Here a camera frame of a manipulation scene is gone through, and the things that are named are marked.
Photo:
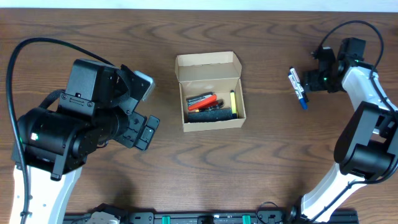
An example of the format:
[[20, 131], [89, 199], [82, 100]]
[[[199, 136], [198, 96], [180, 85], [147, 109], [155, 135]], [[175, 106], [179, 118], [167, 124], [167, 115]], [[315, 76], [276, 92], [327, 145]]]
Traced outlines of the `white marker blue cap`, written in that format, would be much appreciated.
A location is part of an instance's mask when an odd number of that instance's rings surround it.
[[307, 110], [308, 109], [307, 103], [304, 100], [302, 92], [300, 91], [299, 87], [297, 86], [298, 83], [295, 81], [294, 75], [289, 73], [288, 78], [289, 78], [289, 80], [290, 80], [290, 82], [291, 82], [291, 84], [292, 84], [292, 86], [293, 86], [293, 88], [295, 90], [295, 94], [297, 95], [297, 98], [298, 98], [302, 108], [304, 110]]

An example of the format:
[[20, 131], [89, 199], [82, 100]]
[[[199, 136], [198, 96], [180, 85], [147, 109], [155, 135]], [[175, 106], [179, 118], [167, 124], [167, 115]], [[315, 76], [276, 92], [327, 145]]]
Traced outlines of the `white marker black cap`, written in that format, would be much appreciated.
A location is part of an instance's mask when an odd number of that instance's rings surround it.
[[305, 102], [308, 103], [309, 100], [308, 100], [307, 94], [306, 94], [305, 90], [303, 89], [303, 86], [301, 85], [299, 76], [297, 75], [297, 72], [294, 69], [294, 67], [289, 68], [289, 73], [294, 75], [295, 81], [298, 83], [297, 86], [299, 87], [300, 91], [302, 92]]

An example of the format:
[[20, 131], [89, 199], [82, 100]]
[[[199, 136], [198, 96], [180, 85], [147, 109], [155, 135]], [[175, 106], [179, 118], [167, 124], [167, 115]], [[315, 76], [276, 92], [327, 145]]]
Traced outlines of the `yellow highlighter pen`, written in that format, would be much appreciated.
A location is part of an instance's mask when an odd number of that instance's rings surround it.
[[236, 95], [234, 90], [230, 91], [230, 99], [231, 99], [231, 112], [233, 119], [238, 118], [237, 106], [236, 106]]

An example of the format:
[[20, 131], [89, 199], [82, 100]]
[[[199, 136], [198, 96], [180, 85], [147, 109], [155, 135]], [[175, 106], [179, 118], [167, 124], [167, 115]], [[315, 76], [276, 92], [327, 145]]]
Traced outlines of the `brown cardboard box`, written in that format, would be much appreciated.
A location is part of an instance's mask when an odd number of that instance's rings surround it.
[[[232, 52], [178, 55], [175, 74], [180, 88], [183, 131], [240, 128], [246, 120], [241, 84], [242, 65]], [[187, 100], [205, 95], [221, 106], [211, 118], [193, 119], [200, 110], [190, 110]]]

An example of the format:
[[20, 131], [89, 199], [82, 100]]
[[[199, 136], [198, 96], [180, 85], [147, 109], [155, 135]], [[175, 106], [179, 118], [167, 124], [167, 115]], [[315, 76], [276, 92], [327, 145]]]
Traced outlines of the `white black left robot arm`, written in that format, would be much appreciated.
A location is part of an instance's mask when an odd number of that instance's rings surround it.
[[67, 87], [51, 100], [21, 116], [17, 122], [24, 162], [12, 155], [14, 199], [11, 223], [61, 223], [68, 200], [87, 157], [109, 141], [142, 151], [159, 126], [154, 116], [136, 112], [155, 87], [150, 76], [126, 66], [94, 60], [74, 61]]

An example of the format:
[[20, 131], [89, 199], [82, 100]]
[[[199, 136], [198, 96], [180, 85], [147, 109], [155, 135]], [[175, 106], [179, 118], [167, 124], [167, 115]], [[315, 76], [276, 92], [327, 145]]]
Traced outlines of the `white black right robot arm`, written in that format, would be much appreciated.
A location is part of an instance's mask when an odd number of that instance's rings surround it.
[[343, 39], [337, 54], [321, 46], [313, 53], [318, 68], [303, 73], [305, 93], [343, 91], [354, 113], [336, 142], [331, 169], [292, 207], [291, 223], [326, 223], [355, 191], [384, 182], [397, 170], [397, 107], [375, 66], [364, 61], [365, 46], [354, 37]]

